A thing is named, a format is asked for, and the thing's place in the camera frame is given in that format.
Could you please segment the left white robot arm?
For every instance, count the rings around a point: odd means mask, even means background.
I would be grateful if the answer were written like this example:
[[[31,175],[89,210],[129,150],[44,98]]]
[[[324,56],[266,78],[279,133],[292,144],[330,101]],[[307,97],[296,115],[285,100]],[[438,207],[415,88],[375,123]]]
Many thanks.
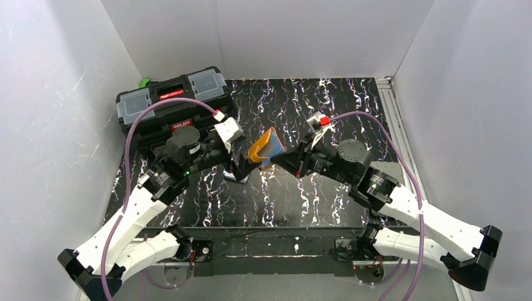
[[[175,130],[161,157],[125,196],[120,209],[89,240],[65,249],[58,261],[89,300],[111,300],[131,276],[161,260],[193,262],[193,238],[174,225],[138,245],[131,241],[189,185],[189,176],[231,161],[232,144],[243,137],[235,120],[216,124],[206,137],[193,127]]]

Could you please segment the orange card holder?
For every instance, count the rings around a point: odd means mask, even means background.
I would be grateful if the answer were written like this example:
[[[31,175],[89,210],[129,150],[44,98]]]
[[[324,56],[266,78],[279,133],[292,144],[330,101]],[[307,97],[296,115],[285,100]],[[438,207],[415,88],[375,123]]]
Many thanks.
[[[271,159],[286,151],[282,141],[274,127],[269,128],[264,134],[251,145],[248,150],[248,159],[253,163],[259,163],[259,169],[264,171],[273,165]]]

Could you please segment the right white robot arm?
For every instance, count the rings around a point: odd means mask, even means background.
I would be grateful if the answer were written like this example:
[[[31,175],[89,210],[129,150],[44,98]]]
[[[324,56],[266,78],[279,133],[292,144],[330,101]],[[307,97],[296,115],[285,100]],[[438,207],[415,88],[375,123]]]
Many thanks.
[[[486,289],[502,231],[463,222],[421,200],[394,177],[371,166],[373,155],[363,143],[348,139],[336,150],[313,140],[272,156],[272,163],[295,177],[310,172],[349,186],[349,196],[364,208],[405,223],[417,236],[370,224],[357,239],[365,253],[418,260],[448,273],[460,285],[477,292]]]

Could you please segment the stack of white cards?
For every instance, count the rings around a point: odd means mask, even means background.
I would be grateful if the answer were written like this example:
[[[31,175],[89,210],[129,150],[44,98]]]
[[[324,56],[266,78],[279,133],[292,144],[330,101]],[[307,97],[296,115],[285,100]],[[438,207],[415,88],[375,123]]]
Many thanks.
[[[234,173],[223,171],[223,177],[227,180],[231,180],[233,182],[239,182],[242,184],[246,184],[248,182],[249,175],[246,175],[245,177],[242,177],[241,179],[237,179],[237,177],[234,175]]]

